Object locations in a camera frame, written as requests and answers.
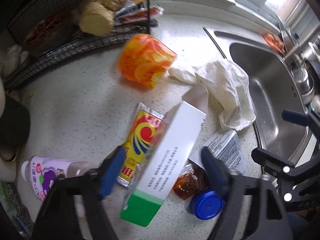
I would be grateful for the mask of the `dark green utensil cup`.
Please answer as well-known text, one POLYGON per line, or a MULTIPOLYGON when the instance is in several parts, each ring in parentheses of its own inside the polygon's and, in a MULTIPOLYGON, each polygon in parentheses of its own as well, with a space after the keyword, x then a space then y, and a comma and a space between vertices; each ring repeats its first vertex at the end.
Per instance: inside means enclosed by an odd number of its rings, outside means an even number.
POLYGON ((1 146, 7 146, 17 154, 28 140, 30 133, 30 113, 26 107, 5 96, 4 111, 1 116, 1 146))

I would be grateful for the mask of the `brown sauce packet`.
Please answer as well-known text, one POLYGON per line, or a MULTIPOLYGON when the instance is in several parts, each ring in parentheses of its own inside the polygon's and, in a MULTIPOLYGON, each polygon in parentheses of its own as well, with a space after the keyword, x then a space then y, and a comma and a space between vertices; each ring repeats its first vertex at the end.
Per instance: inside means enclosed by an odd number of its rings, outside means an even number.
POLYGON ((187 164, 182 169, 172 190, 182 200, 187 200, 208 188, 209 183, 205 171, 197 165, 187 164))

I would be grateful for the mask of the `white green medicine box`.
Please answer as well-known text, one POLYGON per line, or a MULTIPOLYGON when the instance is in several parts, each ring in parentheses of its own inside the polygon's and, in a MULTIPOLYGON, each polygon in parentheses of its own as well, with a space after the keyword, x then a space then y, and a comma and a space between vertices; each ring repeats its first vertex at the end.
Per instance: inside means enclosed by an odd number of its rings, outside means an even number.
POLYGON ((207 100, 187 100, 168 111, 159 136, 129 186, 119 217, 148 226, 169 195, 206 119, 207 100))

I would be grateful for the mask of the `blue plastic lid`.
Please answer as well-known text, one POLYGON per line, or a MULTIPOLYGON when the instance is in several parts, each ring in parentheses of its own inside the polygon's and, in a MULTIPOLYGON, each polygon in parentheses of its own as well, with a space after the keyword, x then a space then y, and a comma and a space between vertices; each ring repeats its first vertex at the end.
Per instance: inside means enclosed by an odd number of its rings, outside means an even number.
POLYGON ((189 208, 198 219, 210 220, 223 210, 224 205, 225 201, 215 191, 207 189, 192 197, 189 208))

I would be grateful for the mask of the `yellow seasoning sachet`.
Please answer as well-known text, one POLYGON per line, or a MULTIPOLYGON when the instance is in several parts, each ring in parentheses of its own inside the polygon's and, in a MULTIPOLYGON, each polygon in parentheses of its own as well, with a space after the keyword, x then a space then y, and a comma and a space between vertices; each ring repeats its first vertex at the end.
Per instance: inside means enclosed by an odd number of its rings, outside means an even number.
POLYGON ((121 186, 129 186, 137 167, 151 150, 153 141, 159 138, 163 118, 163 114, 147 105, 138 104, 129 135, 123 143, 125 161, 117 178, 121 186))

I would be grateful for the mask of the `stainless steel sink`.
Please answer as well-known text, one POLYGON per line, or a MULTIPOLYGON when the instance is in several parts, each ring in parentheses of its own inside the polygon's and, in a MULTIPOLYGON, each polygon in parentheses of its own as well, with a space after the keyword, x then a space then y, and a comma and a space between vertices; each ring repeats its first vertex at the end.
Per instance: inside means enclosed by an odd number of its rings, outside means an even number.
POLYGON ((307 148, 311 131, 281 118, 285 109, 307 110, 282 57, 267 45, 260 34, 212 28, 204 31, 222 57, 235 62, 249 77, 249 90, 257 116, 253 127, 258 145, 300 165, 301 157, 312 153, 307 148))

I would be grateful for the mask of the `red snack packet on rack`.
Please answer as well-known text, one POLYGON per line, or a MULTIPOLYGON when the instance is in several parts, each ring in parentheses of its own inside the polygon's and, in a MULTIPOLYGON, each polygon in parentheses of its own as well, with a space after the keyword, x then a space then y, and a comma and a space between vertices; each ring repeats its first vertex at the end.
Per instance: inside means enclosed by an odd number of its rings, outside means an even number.
POLYGON ((159 5, 154 5, 149 7, 149 9, 142 8, 127 14, 123 14, 116 18, 116 22, 118 24, 130 24, 140 21, 147 21, 162 16, 163 12, 164 9, 162 7, 159 5))

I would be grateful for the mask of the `purple label plastic bottle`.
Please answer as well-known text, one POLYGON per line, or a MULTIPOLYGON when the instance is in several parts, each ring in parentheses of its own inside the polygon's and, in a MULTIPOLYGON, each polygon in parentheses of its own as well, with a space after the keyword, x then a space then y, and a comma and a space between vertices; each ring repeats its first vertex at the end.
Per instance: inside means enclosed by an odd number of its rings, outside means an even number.
POLYGON ((77 177, 96 168, 92 162, 71 161, 35 155, 21 166, 21 176, 27 181, 37 199, 44 201, 59 175, 65 178, 77 177))

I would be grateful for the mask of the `large ginger root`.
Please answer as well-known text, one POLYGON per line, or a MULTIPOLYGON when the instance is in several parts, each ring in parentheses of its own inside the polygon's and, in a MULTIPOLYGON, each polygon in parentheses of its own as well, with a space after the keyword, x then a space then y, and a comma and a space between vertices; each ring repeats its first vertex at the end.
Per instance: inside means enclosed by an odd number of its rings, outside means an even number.
POLYGON ((79 27, 84 33, 106 36, 114 27, 114 12, 99 2, 91 2, 81 13, 79 27))

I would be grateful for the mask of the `chrome sink faucet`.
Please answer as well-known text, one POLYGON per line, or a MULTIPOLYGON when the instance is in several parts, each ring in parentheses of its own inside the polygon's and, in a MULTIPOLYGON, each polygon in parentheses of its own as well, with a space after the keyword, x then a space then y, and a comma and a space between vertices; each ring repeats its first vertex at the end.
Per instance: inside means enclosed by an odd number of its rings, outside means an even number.
POLYGON ((284 61, 288 67, 291 67, 291 72, 301 94, 302 101, 307 105, 315 96, 315 83, 313 77, 306 69, 307 59, 303 55, 303 49, 319 32, 319 24, 317 24, 301 41, 298 41, 298 39, 295 38, 289 27, 285 25, 282 20, 279 20, 279 28, 285 45, 286 54, 284 56, 284 61))

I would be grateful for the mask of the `white printed foil pouch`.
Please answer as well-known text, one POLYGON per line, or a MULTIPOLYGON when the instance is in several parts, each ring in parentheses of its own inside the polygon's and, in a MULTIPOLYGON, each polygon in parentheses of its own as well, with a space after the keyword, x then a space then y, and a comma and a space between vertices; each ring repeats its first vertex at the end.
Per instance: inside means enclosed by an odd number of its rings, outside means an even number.
POLYGON ((214 133, 198 150, 189 155, 189 161, 202 169, 204 169, 201 161, 203 147, 207 147, 212 156, 222 161, 229 170, 236 170, 243 176, 249 176, 249 169, 236 131, 214 133))

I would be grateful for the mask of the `crumpled white plastic bag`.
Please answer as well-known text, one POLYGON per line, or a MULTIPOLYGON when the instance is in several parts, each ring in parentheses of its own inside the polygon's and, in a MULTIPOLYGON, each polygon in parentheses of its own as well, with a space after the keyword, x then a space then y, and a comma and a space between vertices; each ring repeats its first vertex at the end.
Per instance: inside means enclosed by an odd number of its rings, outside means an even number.
POLYGON ((221 128, 242 131, 256 120, 249 92, 248 74, 228 59, 198 64, 179 63, 171 66, 169 75, 194 85, 202 83, 223 107, 219 115, 221 128))

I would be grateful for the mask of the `silver foil packet on rack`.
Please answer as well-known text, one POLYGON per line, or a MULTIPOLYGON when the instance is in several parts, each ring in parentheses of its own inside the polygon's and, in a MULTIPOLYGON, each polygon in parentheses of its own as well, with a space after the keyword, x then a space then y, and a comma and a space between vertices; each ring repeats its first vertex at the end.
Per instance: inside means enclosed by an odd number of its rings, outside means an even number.
POLYGON ((124 14, 136 10, 136 8, 137 6, 133 1, 127 0, 124 5, 114 13, 114 18, 119 18, 124 14))

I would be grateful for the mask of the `orange cloth by sink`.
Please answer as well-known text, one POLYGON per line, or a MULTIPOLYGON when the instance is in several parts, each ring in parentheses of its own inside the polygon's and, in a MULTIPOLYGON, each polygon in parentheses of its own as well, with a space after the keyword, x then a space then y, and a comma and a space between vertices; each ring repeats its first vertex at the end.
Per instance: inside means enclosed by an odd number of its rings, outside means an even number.
POLYGON ((285 55, 285 44, 278 36, 268 33, 263 35, 263 38, 267 42, 267 44, 275 51, 277 51, 281 56, 285 55))

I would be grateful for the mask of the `orange plastic snack cup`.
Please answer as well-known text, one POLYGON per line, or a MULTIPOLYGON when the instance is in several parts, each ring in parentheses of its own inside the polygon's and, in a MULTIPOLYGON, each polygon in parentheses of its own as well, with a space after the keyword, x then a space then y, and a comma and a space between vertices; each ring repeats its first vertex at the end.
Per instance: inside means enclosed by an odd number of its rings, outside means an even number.
POLYGON ((153 88, 176 60, 177 54, 149 34, 137 34, 123 48, 118 59, 120 74, 153 88))

